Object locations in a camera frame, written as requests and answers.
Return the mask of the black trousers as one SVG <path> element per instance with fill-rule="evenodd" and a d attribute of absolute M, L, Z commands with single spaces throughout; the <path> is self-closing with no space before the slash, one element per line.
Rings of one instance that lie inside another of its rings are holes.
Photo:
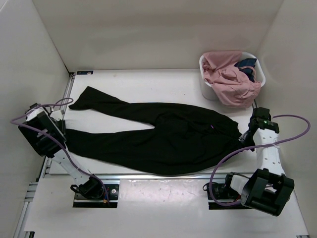
<path fill-rule="evenodd" d="M 66 130 L 70 152 L 138 171 L 164 176 L 199 172 L 242 148 L 238 123 L 202 107 L 128 103 L 87 87 L 70 109 L 150 124 L 150 129 L 116 133 Z"/>

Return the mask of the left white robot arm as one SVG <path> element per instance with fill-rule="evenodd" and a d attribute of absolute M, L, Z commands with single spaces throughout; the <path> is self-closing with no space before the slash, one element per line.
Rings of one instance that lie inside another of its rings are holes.
<path fill-rule="evenodd" d="M 107 189 L 101 180 L 71 157 L 66 146 L 64 111 L 53 110 L 54 105 L 33 104 L 22 117 L 11 122 L 40 156 L 51 158 L 74 180 L 71 190 L 87 199 L 108 200 Z"/>

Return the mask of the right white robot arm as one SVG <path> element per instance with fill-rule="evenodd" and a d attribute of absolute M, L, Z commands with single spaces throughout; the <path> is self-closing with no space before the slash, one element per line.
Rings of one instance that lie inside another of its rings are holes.
<path fill-rule="evenodd" d="M 240 195 L 241 205 L 279 216 L 294 189 L 294 180 L 285 175 L 277 141 L 279 126 L 271 121 L 269 109 L 255 108 L 249 129 L 241 139 L 245 145 L 256 146 L 257 170 L 250 178 L 231 172 L 222 186 L 228 198 Z"/>

